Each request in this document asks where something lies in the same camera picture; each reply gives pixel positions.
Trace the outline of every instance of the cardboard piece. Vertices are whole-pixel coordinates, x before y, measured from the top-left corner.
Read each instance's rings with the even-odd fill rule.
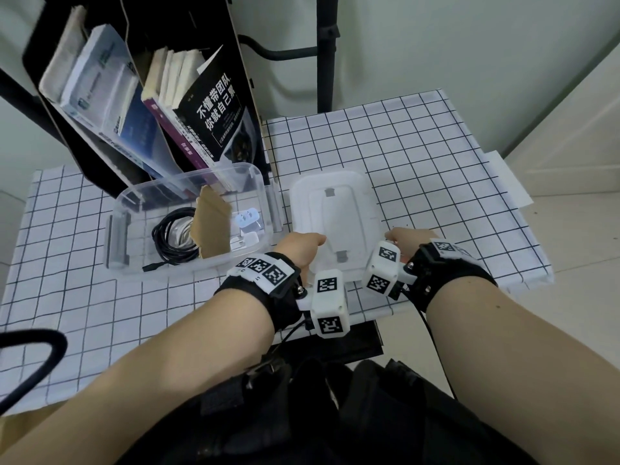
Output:
[[[231,250],[231,205],[209,186],[203,186],[196,200],[190,237],[198,245],[201,258],[211,258]]]

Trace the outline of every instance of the hand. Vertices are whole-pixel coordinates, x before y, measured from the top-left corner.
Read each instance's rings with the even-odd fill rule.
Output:
[[[274,251],[287,256],[301,269],[301,280],[306,284],[308,266],[314,260],[319,246],[326,241],[327,237],[320,233],[292,232],[276,245]]]
[[[437,238],[437,234],[432,230],[396,227],[386,232],[385,238],[392,240],[399,247],[400,261],[406,263],[415,254],[420,245],[430,243],[430,239]]]

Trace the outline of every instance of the table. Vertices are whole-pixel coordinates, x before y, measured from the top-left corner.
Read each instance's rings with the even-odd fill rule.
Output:
[[[268,120],[284,231],[288,189],[305,172],[367,174],[385,230],[432,228],[482,258],[500,287],[553,280],[551,265],[510,194],[442,90],[297,118]],[[0,305],[3,330],[60,329],[69,347],[58,367],[13,407],[35,409],[73,396],[122,355],[209,299],[221,278],[126,282],[104,268],[105,220],[114,199],[75,166],[34,175]],[[352,323],[412,309],[348,283]],[[298,330],[291,338],[308,336]],[[45,345],[0,351],[0,395],[39,367]]]

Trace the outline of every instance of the plastic storage box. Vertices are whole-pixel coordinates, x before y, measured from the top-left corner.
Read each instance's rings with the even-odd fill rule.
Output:
[[[177,208],[196,207],[196,199],[204,185],[212,187],[233,207],[231,252],[144,272],[144,266],[161,261],[151,237],[153,227]],[[203,273],[203,278],[213,277],[223,275],[246,255],[265,250],[273,233],[259,169],[250,163],[233,163],[126,189],[116,199],[107,221],[104,262],[114,277],[123,280],[169,278],[190,273]]]

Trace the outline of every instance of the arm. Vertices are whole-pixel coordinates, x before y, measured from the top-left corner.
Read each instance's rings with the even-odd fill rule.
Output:
[[[323,235],[290,234],[275,251],[307,268],[323,242]],[[119,359],[0,464],[112,464],[170,411],[257,364],[273,340],[274,325],[256,298],[222,290]]]
[[[386,234],[407,257],[433,236]],[[481,278],[446,284],[427,319],[455,394],[481,420],[543,464],[620,462],[614,366]]]

